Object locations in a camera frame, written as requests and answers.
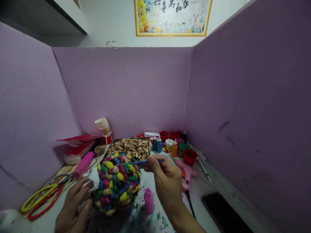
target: walnut shell pieces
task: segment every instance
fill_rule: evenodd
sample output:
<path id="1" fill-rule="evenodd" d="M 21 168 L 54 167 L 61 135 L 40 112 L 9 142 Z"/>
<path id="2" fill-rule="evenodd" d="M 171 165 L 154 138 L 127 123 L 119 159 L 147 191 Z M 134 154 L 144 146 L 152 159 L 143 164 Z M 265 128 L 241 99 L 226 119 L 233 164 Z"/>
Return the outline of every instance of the walnut shell pieces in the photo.
<path id="1" fill-rule="evenodd" d="M 122 139 L 110 146 L 107 151 L 108 155 L 115 153 L 129 154 L 136 160 L 147 160 L 149 156 L 149 144 L 146 139 Z"/>

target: red scissors handle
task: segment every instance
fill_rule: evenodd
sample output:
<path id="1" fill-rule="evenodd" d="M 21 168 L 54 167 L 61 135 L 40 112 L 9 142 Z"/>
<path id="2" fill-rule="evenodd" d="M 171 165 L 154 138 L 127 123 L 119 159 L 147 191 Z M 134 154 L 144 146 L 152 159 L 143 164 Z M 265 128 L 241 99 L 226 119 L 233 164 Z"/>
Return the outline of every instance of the red scissors handle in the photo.
<path id="1" fill-rule="evenodd" d="M 53 205 L 54 203 L 57 201 L 58 197 L 60 196 L 60 194 L 62 193 L 62 190 L 64 188 L 65 184 L 62 184 L 62 186 L 60 188 L 56 188 L 50 195 L 46 196 L 46 198 L 44 198 L 41 202 L 38 203 L 38 205 L 36 205 L 28 214 L 27 218 L 30 220 L 30 221 L 34 221 L 36 220 L 37 218 L 41 217 L 42 215 L 44 215 Z M 58 191 L 57 193 L 57 196 L 54 198 L 54 200 L 51 202 L 51 204 L 49 204 L 48 207 L 46 207 L 42 212 L 40 212 L 39 214 L 37 215 L 32 215 L 33 213 L 36 212 L 37 209 L 39 209 L 44 203 L 46 200 L 48 200 L 49 198 L 51 198 L 56 192 Z"/>

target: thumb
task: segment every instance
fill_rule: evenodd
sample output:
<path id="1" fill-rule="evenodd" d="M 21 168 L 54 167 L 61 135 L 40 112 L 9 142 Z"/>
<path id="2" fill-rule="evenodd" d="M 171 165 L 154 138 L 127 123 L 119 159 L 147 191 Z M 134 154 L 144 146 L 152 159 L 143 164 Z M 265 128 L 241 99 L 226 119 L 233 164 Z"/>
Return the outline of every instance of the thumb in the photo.
<path id="1" fill-rule="evenodd" d="M 147 160 L 155 176 L 164 175 L 158 160 L 154 156 L 149 156 Z"/>
<path id="2" fill-rule="evenodd" d="M 92 208 L 92 202 L 93 199 L 89 197 L 86 202 L 84 203 L 79 215 L 78 219 L 75 222 L 74 226 L 72 227 L 73 232 L 81 232 L 83 233 L 85 230 L 86 222 L 87 222 L 87 216 Z"/>

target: black cable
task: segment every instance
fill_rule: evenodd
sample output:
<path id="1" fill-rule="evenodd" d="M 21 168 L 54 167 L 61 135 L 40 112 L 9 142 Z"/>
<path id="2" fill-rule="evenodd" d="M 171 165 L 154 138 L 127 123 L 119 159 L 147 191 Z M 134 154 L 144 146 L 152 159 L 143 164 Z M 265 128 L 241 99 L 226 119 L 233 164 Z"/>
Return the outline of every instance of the black cable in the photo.
<path id="1" fill-rule="evenodd" d="M 186 191 L 186 196 L 187 196 L 187 199 L 188 199 L 188 202 L 189 202 L 189 205 L 190 205 L 190 209 L 191 209 L 192 215 L 193 215 L 194 219 L 196 219 L 194 211 L 193 211 L 193 208 L 192 208 L 191 200 L 190 200 L 189 190 Z"/>

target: green paint bottle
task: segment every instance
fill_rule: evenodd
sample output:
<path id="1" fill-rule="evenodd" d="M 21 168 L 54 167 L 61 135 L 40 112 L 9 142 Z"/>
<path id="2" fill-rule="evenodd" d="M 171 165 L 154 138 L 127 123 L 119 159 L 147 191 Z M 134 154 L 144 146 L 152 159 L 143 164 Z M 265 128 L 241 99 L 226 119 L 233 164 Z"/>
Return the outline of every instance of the green paint bottle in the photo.
<path id="1" fill-rule="evenodd" d="M 156 140 L 156 136 L 153 137 L 153 140 L 152 140 L 152 150 L 153 151 L 156 151 L 157 150 L 157 140 Z"/>

